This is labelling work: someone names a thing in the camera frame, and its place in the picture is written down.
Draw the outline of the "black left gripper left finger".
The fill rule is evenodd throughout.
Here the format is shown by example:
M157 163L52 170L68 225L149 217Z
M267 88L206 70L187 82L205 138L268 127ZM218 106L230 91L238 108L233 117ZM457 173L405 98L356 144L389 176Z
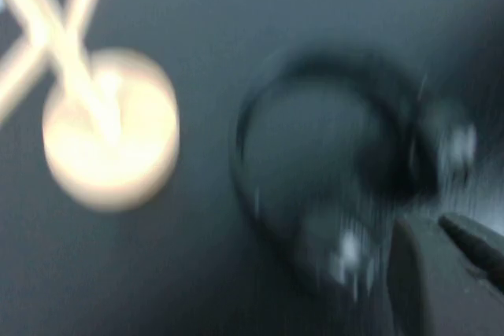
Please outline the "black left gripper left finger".
M396 333L501 335L503 288L487 280L438 219L404 216L393 226L387 288Z

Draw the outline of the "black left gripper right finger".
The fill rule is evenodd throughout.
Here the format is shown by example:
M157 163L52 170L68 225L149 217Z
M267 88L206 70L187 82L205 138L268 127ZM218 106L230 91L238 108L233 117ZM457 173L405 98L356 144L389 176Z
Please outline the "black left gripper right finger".
M503 236L460 214L446 213L438 225L495 287L503 288Z

